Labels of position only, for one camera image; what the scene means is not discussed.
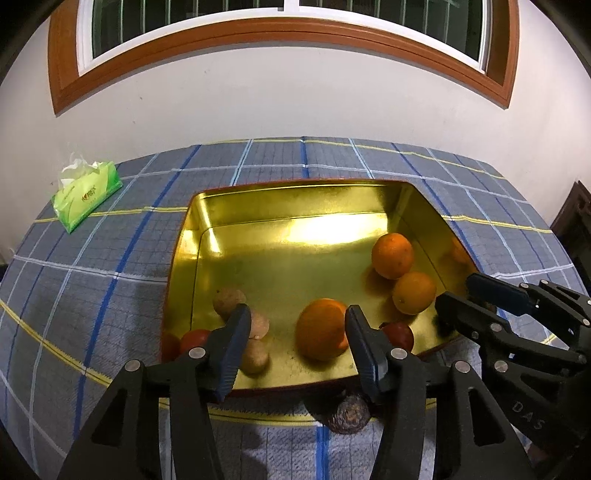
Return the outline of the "brown kiwi back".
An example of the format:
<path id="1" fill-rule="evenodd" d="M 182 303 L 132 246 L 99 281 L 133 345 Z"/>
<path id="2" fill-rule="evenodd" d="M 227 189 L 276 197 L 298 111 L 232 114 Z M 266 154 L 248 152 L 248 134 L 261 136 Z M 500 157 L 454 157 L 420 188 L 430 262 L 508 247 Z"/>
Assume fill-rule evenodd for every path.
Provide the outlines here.
<path id="1" fill-rule="evenodd" d="M 249 339 L 262 340 L 270 331 L 270 320 L 257 311 L 250 311 L 252 320 L 250 321 Z"/>

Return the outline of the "green tissue pack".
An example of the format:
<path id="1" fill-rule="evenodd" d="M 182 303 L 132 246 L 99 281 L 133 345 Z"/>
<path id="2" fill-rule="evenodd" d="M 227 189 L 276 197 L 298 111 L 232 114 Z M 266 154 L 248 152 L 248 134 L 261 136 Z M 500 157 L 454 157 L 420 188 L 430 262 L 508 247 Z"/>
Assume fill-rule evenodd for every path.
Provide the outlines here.
<path id="1" fill-rule="evenodd" d="M 53 211 L 70 234 L 98 206 L 122 187 L 112 161 L 88 163 L 79 153 L 70 155 L 60 172 L 58 189 L 52 196 Z"/>

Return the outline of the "brown kiwi front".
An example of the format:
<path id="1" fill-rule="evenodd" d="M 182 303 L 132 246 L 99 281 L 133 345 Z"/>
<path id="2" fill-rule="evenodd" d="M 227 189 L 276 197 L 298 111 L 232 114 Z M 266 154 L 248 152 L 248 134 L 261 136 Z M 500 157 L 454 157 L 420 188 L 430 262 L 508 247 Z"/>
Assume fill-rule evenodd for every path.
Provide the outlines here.
<path id="1" fill-rule="evenodd" d="M 270 361 L 269 349 L 263 340 L 249 339 L 242 353 L 240 370 L 246 375 L 257 375 L 266 369 Z"/>

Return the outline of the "big red tomato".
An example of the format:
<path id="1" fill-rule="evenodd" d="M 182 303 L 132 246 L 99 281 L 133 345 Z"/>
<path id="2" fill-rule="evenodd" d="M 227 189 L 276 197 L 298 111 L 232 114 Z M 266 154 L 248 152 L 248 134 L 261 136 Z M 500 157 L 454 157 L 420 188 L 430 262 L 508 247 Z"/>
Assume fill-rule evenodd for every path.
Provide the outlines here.
<path id="1" fill-rule="evenodd" d="M 211 330 L 207 329 L 194 329 L 186 332 L 180 339 L 180 354 L 186 354 L 192 348 L 204 347 L 209 335 L 211 335 Z"/>

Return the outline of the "red coffee tin box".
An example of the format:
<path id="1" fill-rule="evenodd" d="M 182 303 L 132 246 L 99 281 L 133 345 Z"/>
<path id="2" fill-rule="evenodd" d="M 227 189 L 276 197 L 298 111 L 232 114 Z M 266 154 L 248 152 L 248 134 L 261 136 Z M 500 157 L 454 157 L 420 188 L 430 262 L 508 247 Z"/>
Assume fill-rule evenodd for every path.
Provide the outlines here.
<path id="1" fill-rule="evenodd" d="M 270 321 L 270 363 L 239 374 L 233 389 L 297 389 L 356 374 L 349 353 L 311 362 L 296 347 L 297 317 L 316 299 L 359 305 L 370 326 L 400 319 L 392 284 L 370 264 L 376 241 L 399 233 L 415 252 L 414 269 L 439 292 L 465 296 L 476 259 L 451 218 L 412 184 L 394 180 L 329 179 L 273 182 L 209 190 L 187 205 L 174 248 L 161 323 L 161 353 L 194 329 L 222 326 L 217 290 L 245 294 Z"/>

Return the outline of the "large orange pear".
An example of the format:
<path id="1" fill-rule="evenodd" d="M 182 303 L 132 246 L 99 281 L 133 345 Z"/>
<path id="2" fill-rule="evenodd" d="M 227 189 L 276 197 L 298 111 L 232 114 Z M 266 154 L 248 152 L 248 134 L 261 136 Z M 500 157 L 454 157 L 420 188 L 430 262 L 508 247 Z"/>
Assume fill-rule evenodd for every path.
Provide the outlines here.
<path id="1" fill-rule="evenodd" d="M 321 298 L 308 304 L 297 318 L 295 345 L 305 358 L 332 361 L 348 350 L 346 305 Z"/>

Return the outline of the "dark wooden furniture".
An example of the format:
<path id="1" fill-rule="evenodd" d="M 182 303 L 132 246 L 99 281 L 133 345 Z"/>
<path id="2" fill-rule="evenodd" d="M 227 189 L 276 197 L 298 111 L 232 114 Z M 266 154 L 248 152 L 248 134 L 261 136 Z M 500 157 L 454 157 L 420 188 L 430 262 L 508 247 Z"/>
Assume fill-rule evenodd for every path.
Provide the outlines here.
<path id="1" fill-rule="evenodd" d="M 573 183 L 551 230 L 572 260 L 590 252 L 590 191 L 581 181 Z"/>

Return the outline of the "small orange tangerine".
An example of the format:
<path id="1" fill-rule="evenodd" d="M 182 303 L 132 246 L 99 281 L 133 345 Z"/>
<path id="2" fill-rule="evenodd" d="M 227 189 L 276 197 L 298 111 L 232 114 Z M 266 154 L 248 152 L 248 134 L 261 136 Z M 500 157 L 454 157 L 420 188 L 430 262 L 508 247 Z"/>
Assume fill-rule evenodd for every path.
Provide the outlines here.
<path id="1" fill-rule="evenodd" d="M 408 273 L 415 261 L 411 242 L 400 233 L 381 236 L 372 249 L 372 266 L 382 277 L 396 280 Z"/>

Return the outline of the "orange citrus fruit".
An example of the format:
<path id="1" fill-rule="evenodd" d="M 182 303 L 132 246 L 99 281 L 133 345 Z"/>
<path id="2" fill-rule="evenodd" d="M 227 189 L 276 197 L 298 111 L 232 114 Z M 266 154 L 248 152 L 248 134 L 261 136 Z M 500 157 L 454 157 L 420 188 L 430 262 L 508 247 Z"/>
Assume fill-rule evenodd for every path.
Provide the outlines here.
<path id="1" fill-rule="evenodd" d="M 418 315 L 435 300 L 437 285 L 426 273 L 409 272 L 394 284 L 394 306 L 405 315 Z"/>

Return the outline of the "large dark purple fruit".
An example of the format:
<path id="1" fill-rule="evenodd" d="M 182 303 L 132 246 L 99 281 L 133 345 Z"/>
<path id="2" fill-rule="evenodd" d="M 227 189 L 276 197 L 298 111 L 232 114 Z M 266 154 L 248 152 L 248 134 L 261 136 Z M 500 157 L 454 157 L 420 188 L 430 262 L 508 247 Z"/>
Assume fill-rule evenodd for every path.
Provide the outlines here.
<path id="1" fill-rule="evenodd" d="M 359 433 L 369 422 L 370 408 L 359 394 L 342 398 L 342 401 L 325 417 L 325 426 L 341 435 Z"/>

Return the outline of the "wooden window frame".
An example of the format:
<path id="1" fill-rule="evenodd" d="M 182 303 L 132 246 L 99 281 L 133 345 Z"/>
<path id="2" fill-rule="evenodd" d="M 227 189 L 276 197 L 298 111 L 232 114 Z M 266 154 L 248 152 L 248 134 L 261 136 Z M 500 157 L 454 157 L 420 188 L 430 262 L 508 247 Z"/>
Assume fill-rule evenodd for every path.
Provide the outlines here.
<path id="1" fill-rule="evenodd" d="M 477 63 L 425 34 L 354 12 L 304 7 L 221 12 L 142 34 L 103 55 L 92 55 L 92 4 L 65 1 L 50 16 L 48 78 L 53 112 L 122 77 L 175 57 L 208 49 L 248 46 L 318 46 L 382 55 L 442 75 L 509 107 L 519 55 L 519 5 L 483 4 L 483 45 Z"/>

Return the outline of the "small red tomato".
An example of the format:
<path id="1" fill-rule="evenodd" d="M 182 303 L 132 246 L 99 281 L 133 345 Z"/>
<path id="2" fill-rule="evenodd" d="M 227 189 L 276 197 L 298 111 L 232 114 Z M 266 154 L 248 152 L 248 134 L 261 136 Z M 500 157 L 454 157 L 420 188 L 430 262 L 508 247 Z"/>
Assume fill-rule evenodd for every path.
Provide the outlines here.
<path id="1" fill-rule="evenodd" d="M 408 352 L 413 350 L 415 344 L 414 333 L 404 321 L 383 323 L 380 329 L 394 348 L 402 348 Z"/>

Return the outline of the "blue plaid tablecloth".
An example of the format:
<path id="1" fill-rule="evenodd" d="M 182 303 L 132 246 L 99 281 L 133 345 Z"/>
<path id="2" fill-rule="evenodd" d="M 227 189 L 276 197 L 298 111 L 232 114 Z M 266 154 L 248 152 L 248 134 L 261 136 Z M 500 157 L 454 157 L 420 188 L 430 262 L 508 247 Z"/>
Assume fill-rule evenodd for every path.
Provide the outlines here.
<path id="1" fill-rule="evenodd" d="M 191 197 L 314 178 L 413 183 L 486 273 L 584 283 L 533 206 L 492 165 L 401 143 L 349 138 L 235 140 L 119 164 L 123 186 L 74 231 L 38 215 L 1 282 L 1 421 L 31 468 L 58 475 L 78 427 L 122 363 L 158 357 L 177 233 Z"/>

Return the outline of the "brown kiwi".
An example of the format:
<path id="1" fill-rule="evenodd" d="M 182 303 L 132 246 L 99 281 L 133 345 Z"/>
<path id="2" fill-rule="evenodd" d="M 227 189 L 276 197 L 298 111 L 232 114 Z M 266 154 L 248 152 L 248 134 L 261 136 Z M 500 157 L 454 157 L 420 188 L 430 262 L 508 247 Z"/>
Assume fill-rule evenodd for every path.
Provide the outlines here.
<path id="1" fill-rule="evenodd" d="M 217 289 L 212 298 L 213 310 L 223 320 L 228 319 L 238 304 L 245 303 L 246 296 L 242 290 L 229 287 Z"/>
<path id="2" fill-rule="evenodd" d="M 250 321 L 249 339 L 262 340 L 270 331 L 270 320 L 257 311 L 250 311 L 252 320 Z"/>
<path id="3" fill-rule="evenodd" d="M 257 375 L 266 369 L 270 361 L 269 349 L 263 340 L 249 339 L 242 353 L 240 370 L 246 375 Z"/>

